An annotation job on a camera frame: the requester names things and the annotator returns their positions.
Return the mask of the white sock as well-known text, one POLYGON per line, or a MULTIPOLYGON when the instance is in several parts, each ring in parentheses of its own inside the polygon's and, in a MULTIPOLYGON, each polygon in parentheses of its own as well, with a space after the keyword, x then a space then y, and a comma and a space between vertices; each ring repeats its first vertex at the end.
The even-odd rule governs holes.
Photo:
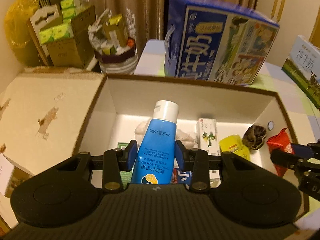
MULTIPOLYGON (((135 129, 135 140, 138 146, 141 145, 146 129, 149 126, 151 119, 141 122, 135 129)), ((180 129, 176 130, 176 140, 180 140, 186 149, 198 148, 197 135, 195 132, 183 132, 180 129)))

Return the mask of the blue hand cream tube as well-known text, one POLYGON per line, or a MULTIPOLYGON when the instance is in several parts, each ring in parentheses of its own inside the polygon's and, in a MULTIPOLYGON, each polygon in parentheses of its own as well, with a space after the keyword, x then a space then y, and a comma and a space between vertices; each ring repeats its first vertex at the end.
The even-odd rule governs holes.
POLYGON ((179 106, 176 103, 167 100, 156 102, 138 150, 131 183, 170 183, 175 159, 178 113, 179 106))

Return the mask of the cardboard box with green tissues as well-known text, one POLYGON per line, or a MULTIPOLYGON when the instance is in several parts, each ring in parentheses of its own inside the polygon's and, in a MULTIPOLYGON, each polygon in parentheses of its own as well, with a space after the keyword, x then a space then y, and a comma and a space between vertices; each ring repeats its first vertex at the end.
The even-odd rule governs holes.
POLYGON ((86 68, 93 58, 88 28, 95 22, 89 0, 63 0, 37 9, 27 27, 44 66, 86 68))

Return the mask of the large blue milk carton box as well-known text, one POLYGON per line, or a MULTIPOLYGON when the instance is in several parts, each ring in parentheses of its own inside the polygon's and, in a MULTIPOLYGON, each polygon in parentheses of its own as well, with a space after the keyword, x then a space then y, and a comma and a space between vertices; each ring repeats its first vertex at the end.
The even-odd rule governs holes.
POLYGON ((169 0, 164 73, 250 85, 279 30, 267 16, 217 0, 169 0))

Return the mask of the red packet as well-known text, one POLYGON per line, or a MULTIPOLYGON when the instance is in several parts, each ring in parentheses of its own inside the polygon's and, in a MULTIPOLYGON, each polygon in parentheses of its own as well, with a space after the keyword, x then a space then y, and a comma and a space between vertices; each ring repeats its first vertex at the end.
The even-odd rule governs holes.
MULTIPOLYGON (((281 150, 289 154, 295 154, 286 130, 287 128, 283 128, 277 135, 268 138, 266 143, 268 145, 270 154, 273 150, 281 150)), ((277 175, 283 178, 283 176, 287 172, 287 168, 281 167, 277 164, 274 164, 274 167, 276 169, 277 175)))

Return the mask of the blue white card case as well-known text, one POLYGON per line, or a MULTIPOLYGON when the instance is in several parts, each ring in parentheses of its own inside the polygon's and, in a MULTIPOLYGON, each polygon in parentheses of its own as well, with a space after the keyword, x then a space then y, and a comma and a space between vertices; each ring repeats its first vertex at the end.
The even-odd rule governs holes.
POLYGON ((181 171, 179 169, 177 161, 175 160, 170 183, 171 184, 190 185, 191 177, 192 177, 192 172, 191 171, 181 171))

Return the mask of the brown cardboard storage box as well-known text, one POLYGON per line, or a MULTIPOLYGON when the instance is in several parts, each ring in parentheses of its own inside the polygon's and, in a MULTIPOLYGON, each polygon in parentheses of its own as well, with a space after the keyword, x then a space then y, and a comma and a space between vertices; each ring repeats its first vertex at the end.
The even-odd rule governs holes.
POLYGON ((179 105, 177 127, 189 131, 199 118, 217 121, 220 138, 243 134, 258 124, 273 125, 267 136, 287 129, 291 142, 298 141, 278 93, 269 90, 191 81, 169 77, 110 74, 103 77, 74 146, 74 153, 95 155, 133 139, 143 118, 149 118, 158 100, 179 105))

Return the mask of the light blue milk gift box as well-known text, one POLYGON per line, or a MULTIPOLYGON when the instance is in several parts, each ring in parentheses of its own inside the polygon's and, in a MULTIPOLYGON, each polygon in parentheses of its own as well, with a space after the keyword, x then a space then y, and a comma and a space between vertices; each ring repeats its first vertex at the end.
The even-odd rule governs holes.
POLYGON ((298 35, 281 70, 319 109, 319 48, 298 35))

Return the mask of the green medicine box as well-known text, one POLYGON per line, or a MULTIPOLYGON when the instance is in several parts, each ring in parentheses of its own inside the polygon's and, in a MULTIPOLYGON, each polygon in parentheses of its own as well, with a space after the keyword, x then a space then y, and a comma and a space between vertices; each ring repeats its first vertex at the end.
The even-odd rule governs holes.
POLYGON ((118 142, 117 148, 122 150, 122 156, 120 157, 120 177, 124 188, 127 188, 129 183, 131 183, 132 171, 127 168, 127 158, 128 158, 128 149, 131 147, 131 142, 118 142))

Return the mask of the checkered bed sheet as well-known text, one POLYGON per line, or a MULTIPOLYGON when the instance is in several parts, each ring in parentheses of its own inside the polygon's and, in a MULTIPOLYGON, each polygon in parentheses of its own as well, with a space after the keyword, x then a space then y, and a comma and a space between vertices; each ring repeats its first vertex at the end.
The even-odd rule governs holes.
MULTIPOLYGON (((164 75, 163 40, 148 40, 136 66, 135 75, 164 75)), ((251 85, 276 91, 290 117, 298 143, 306 145, 319 139, 319 111, 280 67, 264 62, 251 85)))

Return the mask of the white ointment box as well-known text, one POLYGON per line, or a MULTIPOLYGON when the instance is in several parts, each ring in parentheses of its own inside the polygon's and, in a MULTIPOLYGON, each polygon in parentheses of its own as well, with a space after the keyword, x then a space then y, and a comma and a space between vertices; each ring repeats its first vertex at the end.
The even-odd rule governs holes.
POLYGON ((199 118, 196 131, 199 148, 207 151, 208 155, 220 156, 216 120, 199 118))

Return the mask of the trash bin with rubbish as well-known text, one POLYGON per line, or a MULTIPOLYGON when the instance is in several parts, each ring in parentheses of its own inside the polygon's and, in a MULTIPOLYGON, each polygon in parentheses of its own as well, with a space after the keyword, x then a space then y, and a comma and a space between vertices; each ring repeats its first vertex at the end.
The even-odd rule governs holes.
POLYGON ((88 40, 104 74, 129 74, 138 63, 136 19, 129 8, 122 14, 106 9, 88 27, 88 40))

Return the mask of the yellow plastic bag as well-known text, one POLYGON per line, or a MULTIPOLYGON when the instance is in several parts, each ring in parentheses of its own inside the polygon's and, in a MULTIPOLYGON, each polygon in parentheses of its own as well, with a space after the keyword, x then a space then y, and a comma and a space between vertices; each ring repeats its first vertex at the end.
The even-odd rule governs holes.
POLYGON ((39 7, 39 0, 16 0, 9 7, 3 26, 11 49, 23 49, 30 42, 27 20, 39 7))

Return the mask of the brown hair scrunchie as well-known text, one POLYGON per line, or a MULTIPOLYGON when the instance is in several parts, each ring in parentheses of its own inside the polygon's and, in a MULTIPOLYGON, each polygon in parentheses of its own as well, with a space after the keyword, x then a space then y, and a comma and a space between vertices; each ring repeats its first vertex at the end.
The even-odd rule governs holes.
POLYGON ((252 125, 242 137, 242 143, 251 150, 260 149, 266 139, 266 129, 259 125, 252 125))

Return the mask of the yellow snack packet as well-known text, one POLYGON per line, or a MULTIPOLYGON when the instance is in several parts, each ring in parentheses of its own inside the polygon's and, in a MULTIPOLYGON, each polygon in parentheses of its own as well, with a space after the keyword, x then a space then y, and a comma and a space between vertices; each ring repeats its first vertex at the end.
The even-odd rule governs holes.
POLYGON ((230 135, 219 141, 221 152, 232 152, 250 161, 250 151, 242 142, 239 135, 230 135))

